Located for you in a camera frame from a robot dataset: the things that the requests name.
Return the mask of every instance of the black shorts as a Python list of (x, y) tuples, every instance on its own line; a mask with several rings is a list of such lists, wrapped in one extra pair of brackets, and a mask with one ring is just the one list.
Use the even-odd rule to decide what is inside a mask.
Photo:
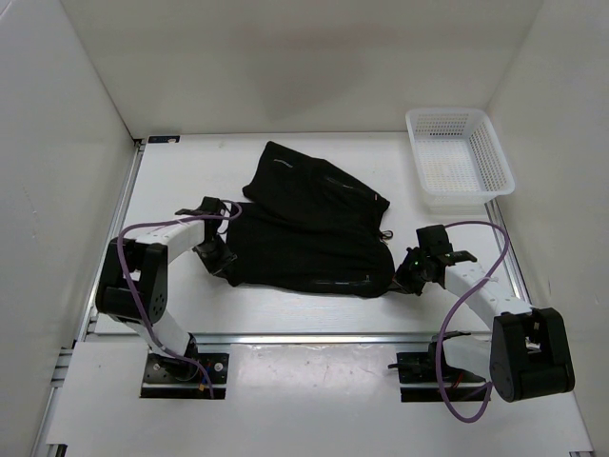
[(394, 265), (379, 226), (389, 202), (323, 159), (266, 144), (226, 243), (228, 282), (377, 297)]

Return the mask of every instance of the folded black clothing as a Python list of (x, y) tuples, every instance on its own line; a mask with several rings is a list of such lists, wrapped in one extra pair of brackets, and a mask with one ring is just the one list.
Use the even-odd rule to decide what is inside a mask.
[(231, 221), (226, 279), (301, 292), (377, 297), (394, 276), (380, 223), (389, 202), (323, 159), (269, 142)]

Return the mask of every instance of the cable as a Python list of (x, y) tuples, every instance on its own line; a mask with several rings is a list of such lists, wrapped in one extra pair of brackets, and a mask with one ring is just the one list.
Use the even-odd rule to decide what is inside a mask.
[(178, 354), (177, 352), (174, 352), (173, 350), (171, 350), (169, 348), (166, 348), (163, 345), (163, 343), (161, 343), (161, 341), (156, 336), (156, 334), (154, 333), (154, 330), (152, 329), (152, 323), (148, 319), (146, 310), (144, 309), (144, 304), (142, 303), (142, 299), (140, 298), (140, 294), (137, 291), (137, 287), (135, 287), (135, 283), (131, 279), (131, 275), (129, 273), (129, 267), (127, 265), (127, 259), (125, 257), (124, 243), (125, 243), (125, 235), (127, 235), (130, 231), (135, 230), (135, 229), (149, 229), (152, 227), (170, 227), (170, 226), (177, 226), (177, 225), (183, 224), (185, 222), (194, 222), (194, 221), (207, 221), (207, 220), (232, 221), (232, 220), (238, 218), (241, 215), (241, 213), (243, 212), (241, 205), (239, 205), (238, 203), (231, 202), (230, 200), (222, 200), (222, 202), (229, 203), (231, 206), (234, 206), (237, 209), (237, 212), (231, 216), (217, 216), (217, 215), (212, 215), (212, 214), (205, 214), (202, 216), (189, 216), (189, 217), (184, 217), (182, 219), (173, 219), (171, 221), (145, 222), (142, 224), (133, 224), (132, 226), (123, 228), (121, 230), (121, 232), (118, 234), (118, 237), (116, 240), (116, 244), (117, 244), (116, 250), (118, 252), (118, 261), (121, 264), (121, 270), (123, 271), (123, 275), (125, 276), (125, 280), (127, 281), (129, 291), (131, 292), (131, 295), (133, 296), (133, 301), (135, 302), (135, 306), (137, 307), (137, 310), (139, 311), (140, 316), (142, 317), (142, 322), (144, 323), (144, 327), (146, 328), (148, 335), (150, 335), (150, 340), (152, 341), (152, 343), (154, 343), (156, 346), (158, 346), (169, 357), (173, 357), (174, 359), (181, 360), (182, 362), (187, 362), (189, 364), (194, 365), (196, 368), (198, 368), (199, 371), (201, 371), (203, 378), (205, 379), (207, 387), (209, 388), (209, 396), (212, 399), (214, 398), (213, 385), (211, 384), (211, 380), (209, 379), (209, 374), (207, 374), (207, 370), (203, 368), (203, 366), (199, 363), (199, 361), (197, 361), (195, 359), (190, 359), (188, 357)]
[(499, 267), (499, 265), (501, 265), (501, 262), (503, 262), (503, 259), (507, 255), (507, 251), (510, 248), (510, 237), (508, 236), (507, 231), (505, 231), (505, 229), (503, 227), (500, 227), (491, 222), (462, 221), (462, 222), (455, 222), (453, 224), (447, 224), (447, 225), (445, 225), (445, 227), (447, 229), (449, 229), (451, 227), (469, 226), (469, 225), (489, 226), (495, 230), (500, 231), (501, 234), (503, 235), (503, 240), (504, 240), (503, 250), (501, 251), (501, 255), (499, 256), (497, 261), (493, 264), (493, 266), (486, 273), (486, 277), (482, 278), (482, 280), (480, 280), (470, 290), (468, 290), (459, 300), (457, 300), (455, 305), (453, 305), (453, 307), (448, 311), (448, 314), (446, 314), (446, 317), (444, 318), (444, 322), (442, 322), (442, 326), (440, 327), (440, 332), (438, 333), (438, 344), (436, 346), (436, 380), (438, 381), (440, 395), (441, 395), (442, 399), (444, 400), (444, 404), (446, 405), (448, 410), (452, 413), (452, 415), (455, 416), (460, 421), (465, 422), (466, 424), (473, 424), (474, 422), (478, 421), (482, 417), (482, 415), (486, 411), (486, 407), (488, 407), (488, 402), (490, 401), (490, 398), (491, 398), (491, 390), (493, 389), (493, 383), (487, 382), (484, 386), (482, 386), (482, 387), (486, 387), (486, 395), (484, 395), (484, 400), (482, 400), (482, 405), (480, 406), (480, 409), (478, 410), (478, 412), (471, 417), (461, 416), (457, 412), (455, 407), (453, 407), (453, 405), (450, 403), (450, 399), (448, 398), (448, 394), (446, 393), (446, 387), (444, 387), (444, 382), (442, 380), (442, 344), (444, 341), (444, 334), (446, 333), (446, 329), (448, 328), (448, 324), (450, 323), (450, 320), (457, 312), (457, 309), (459, 309), (459, 307), (463, 303), (465, 303), (465, 301), (469, 297), (471, 297), (474, 293), (476, 293), (478, 290), (480, 290), (481, 288), (484, 287), (484, 285), (489, 281), (490, 277), (493, 275), (495, 270)]

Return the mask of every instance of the table surface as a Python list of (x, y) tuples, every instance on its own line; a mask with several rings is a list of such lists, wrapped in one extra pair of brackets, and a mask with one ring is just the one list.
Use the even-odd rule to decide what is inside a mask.
[[(47, 442), (66, 457), (564, 456), (591, 450), (573, 394), (507, 404), (474, 425), (401, 403), (391, 346), (232, 346), (224, 401), (138, 397), (143, 343), (80, 343)], [(479, 403), (457, 404), (465, 415)]]
[[(439, 216), (427, 211), (420, 196), (407, 133), (298, 133), (182, 136), (175, 144), (148, 144), (144, 152), (126, 225), (166, 220), (181, 208), (199, 205), (203, 196), (244, 201), (269, 140), (310, 156), (329, 160), (359, 178), (391, 202), (381, 228), (395, 236), (388, 242), (396, 266), (406, 248), (417, 246), (416, 229), (462, 219), (488, 220), (484, 207), (473, 216)], [(455, 249), (467, 249), (489, 268), (499, 255), (489, 227), (451, 228)], [(496, 276), (510, 288), (504, 268)], [(267, 287), (231, 287), (209, 275), (188, 252), (169, 268), (167, 308), (188, 331), (225, 334), (339, 334), (437, 331), (456, 298), (438, 285), (423, 296), (387, 293), (376, 299), (310, 295)], [(467, 307), (451, 328), (485, 331)], [(95, 332), (131, 332), (100, 315)]]

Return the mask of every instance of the plastic laundry basket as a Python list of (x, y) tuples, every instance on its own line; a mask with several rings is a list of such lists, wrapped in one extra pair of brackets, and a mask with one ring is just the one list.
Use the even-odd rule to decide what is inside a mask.
[(514, 191), (490, 119), (479, 109), (412, 109), (408, 135), (423, 200), (433, 212), (467, 212)]

